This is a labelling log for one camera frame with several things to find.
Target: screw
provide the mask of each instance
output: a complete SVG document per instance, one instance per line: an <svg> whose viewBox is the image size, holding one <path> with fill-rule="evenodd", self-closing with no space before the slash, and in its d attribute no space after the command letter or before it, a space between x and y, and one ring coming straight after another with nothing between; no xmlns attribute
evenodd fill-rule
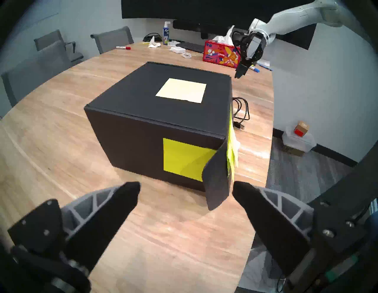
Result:
<svg viewBox="0 0 378 293"><path fill-rule="evenodd" d="M354 227L354 223L352 221L346 221L345 224L347 224L351 228Z"/></svg>
<svg viewBox="0 0 378 293"><path fill-rule="evenodd" d="M331 238L335 237L335 234L331 230L328 230L328 229L324 229L323 234L326 235L327 237L331 237Z"/></svg>
<svg viewBox="0 0 378 293"><path fill-rule="evenodd" d="M330 206L327 202L320 202L320 205L325 206L325 207L329 207Z"/></svg>

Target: conference table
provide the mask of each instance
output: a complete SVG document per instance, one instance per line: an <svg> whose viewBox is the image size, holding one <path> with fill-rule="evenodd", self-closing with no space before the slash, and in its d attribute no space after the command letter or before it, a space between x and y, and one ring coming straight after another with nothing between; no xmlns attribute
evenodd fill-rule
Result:
<svg viewBox="0 0 378 293"><path fill-rule="evenodd" d="M1 237L50 198L60 207L91 191L139 181L138 204L89 276L92 292L234 292L246 264L254 229L230 196L209 211L204 194L113 167L84 106L147 61L228 74L233 97L249 103L251 119L235 129L241 143L235 180L265 187L273 130L273 81L269 70L235 69L183 58L168 46L112 50L53 77L0 121Z"/></svg>

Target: yellow sticky note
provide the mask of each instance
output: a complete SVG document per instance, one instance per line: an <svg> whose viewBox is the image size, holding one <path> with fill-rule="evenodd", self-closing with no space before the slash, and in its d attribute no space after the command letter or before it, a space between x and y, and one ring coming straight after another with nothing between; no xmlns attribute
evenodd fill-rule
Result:
<svg viewBox="0 0 378 293"><path fill-rule="evenodd" d="M181 79L169 78L156 96L162 98L202 103L206 84Z"/></svg>
<svg viewBox="0 0 378 293"><path fill-rule="evenodd" d="M230 110L228 141L227 141L227 167L231 172L231 179L234 180L235 166L238 166L238 149L240 142L236 140L234 125L232 123L232 107Z"/></svg>
<svg viewBox="0 0 378 293"><path fill-rule="evenodd" d="M163 138L164 171L202 182L202 171L216 150Z"/></svg>

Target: wall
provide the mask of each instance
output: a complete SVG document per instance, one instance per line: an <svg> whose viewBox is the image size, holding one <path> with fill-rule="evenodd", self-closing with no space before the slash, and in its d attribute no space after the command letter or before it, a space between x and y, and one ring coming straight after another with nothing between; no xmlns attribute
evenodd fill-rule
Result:
<svg viewBox="0 0 378 293"><path fill-rule="evenodd" d="M129 26L135 42L141 42L143 37L151 32L162 34L165 19L122 19L120 0L64 0L59 1L56 14L57 0L37 0L30 10L23 16L14 32L0 51L0 74L15 67L22 60L37 52L34 39L42 37L59 29L66 42L76 41L76 50L89 59L99 54L92 33L102 33ZM35 20L36 15L53 14L37 21L25 28L25 23ZM171 37L184 38L186 41L203 43L200 34L190 31L171 29ZM0 82L0 116L4 116L11 109L8 97Z"/></svg>
<svg viewBox="0 0 378 293"><path fill-rule="evenodd" d="M33 55L33 40L55 29L65 41L76 41L88 59L99 54L91 33L128 25L140 42L147 33L160 33L164 21L122 19L120 0L64 0L58 14L9 37L0 54L0 73ZM190 31L171 29L170 37L204 43ZM359 161L378 138L373 131L378 126L378 60L370 45L345 27L317 25L308 51L275 40L264 58L274 68L274 127L284 130L305 120L317 143ZM9 109L0 82L0 115Z"/></svg>
<svg viewBox="0 0 378 293"><path fill-rule="evenodd" d="M318 144L360 161L378 139L378 58L346 27L318 24L309 50L275 40L264 51L274 127L304 120Z"/></svg>

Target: white cable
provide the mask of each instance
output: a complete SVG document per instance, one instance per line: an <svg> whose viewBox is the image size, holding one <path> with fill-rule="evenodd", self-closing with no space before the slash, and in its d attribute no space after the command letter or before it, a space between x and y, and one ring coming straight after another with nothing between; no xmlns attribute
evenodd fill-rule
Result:
<svg viewBox="0 0 378 293"><path fill-rule="evenodd" d="M181 53L181 56L183 56L184 58L192 58L192 54L187 52Z"/></svg>

